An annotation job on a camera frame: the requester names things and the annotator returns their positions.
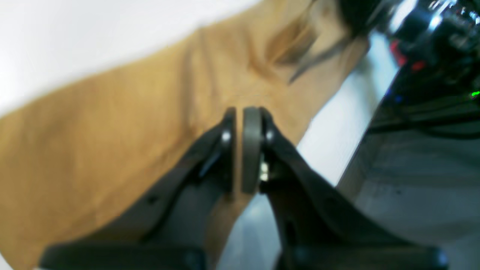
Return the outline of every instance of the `black device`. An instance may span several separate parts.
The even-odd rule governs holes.
[[[177,165],[99,231],[49,247],[45,270],[206,270],[205,229],[232,192],[236,113],[202,135]],[[282,254],[276,270],[443,270],[444,253],[364,217],[315,173],[264,108],[244,110],[242,190],[265,194]]]

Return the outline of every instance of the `tan fabric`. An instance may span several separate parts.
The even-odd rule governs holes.
[[[298,143],[367,50],[357,39],[288,85],[301,57],[348,36],[339,18],[335,0],[264,0],[1,119],[0,252],[14,269],[32,269],[46,245],[103,226],[227,107],[267,107]],[[218,239],[208,243],[214,259],[248,199],[219,203],[209,231]]]

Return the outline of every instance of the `brown cloth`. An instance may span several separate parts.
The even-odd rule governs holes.
[[[300,60],[349,36],[340,18],[335,0],[264,0],[5,116],[0,252],[7,262],[31,270],[47,245],[121,214],[227,107],[266,107],[297,144],[368,49],[357,38],[289,85]],[[248,200],[219,202],[209,230],[217,241],[207,246],[221,249]]]

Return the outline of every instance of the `blurry background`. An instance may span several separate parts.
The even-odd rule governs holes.
[[[257,2],[0,0],[0,116]],[[385,40],[373,35],[369,55],[313,119],[299,150],[331,184],[340,180],[396,71]],[[258,196],[237,222],[219,268],[266,269],[278,251],[271,210]],[[9,269],[0,257],[0,270]]]

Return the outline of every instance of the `white table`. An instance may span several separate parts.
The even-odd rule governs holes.
[[[198,26],[258,1],[2,0],[0,116],[66,82],[173,44]],[[372,36],[368,56],[314,118],[300,143],[301,154],[332,185],[396,70],[385,41]],[[236,223],[219,267],[263,270],[273,264],[279,247],[268,202],[257,196]],[[9,269],[0,257],[0,270]]]

